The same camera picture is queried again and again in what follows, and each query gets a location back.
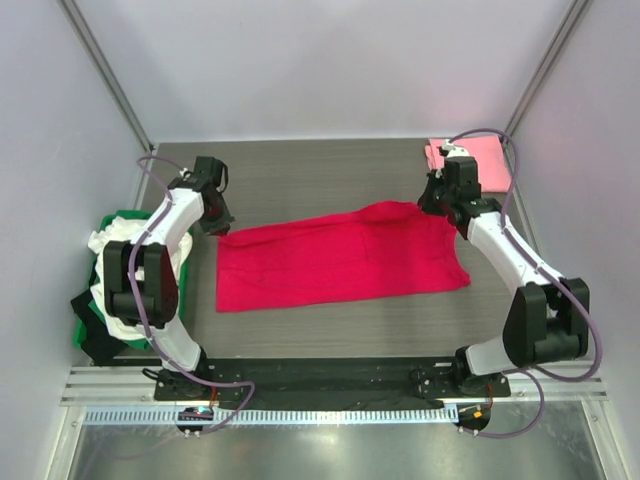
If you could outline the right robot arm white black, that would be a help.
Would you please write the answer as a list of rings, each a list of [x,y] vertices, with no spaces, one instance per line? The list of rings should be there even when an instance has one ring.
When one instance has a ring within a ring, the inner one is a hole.
[[[422,212],[445,218],[478,249],[512,295],[502,333],[459,348],[449,380],[464,395],[480,395],[509,371],[533,368],[557,380],[545,364],[586,355],[594,339],[586,315],[590,291],[580,279],[550,268],[513,227],[494,198],[485,198],[478,165],[469,156],[448,157],[427,175],[417,202]]]

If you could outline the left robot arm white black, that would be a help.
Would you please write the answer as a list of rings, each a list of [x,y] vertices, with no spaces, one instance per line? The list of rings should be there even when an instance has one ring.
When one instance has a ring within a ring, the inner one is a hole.
[[[146,162],[168,160],[143,156],[137,165],[164,191],[161,205],[129,239],[108,242],[101,252],[106,313],[135,328],[161,358],[169,375],[213,387],[208,358],[179,315],[179,282],[171,256],[194,224],[209,236],[226,235],[234,217],[224,200],[228,166],[198,156],[194,166],[164,183]]]

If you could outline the red t shirt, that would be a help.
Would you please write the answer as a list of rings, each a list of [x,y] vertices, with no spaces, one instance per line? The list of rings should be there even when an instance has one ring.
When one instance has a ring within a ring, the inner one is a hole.
[[[220,313],[455,291],[456,230],[410,202],[255,227],[219,242]]]

